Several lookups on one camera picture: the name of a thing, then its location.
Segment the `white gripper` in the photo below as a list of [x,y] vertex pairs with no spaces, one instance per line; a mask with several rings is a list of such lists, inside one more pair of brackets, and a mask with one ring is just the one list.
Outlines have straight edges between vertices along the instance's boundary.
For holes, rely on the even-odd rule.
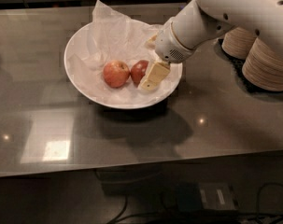
[[141,79],[138,88],[145,91],[155,90],[169,75],[169,63],[183,63],[194,53],[193,49],[185,48],[177,39],[173,30],[173,20],[170,18],[147,42],[148,49],[155,49],[156,54],[165,62],[153,62]]

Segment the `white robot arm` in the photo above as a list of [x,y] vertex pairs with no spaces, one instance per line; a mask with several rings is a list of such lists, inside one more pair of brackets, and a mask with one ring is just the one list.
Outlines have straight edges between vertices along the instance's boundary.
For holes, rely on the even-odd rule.
[[155,52],[140,87],[152,91],[172,63],[186,61],[207,40],[241,27],[257,35],[283,60],[283,0],[191,0],[159,30]]

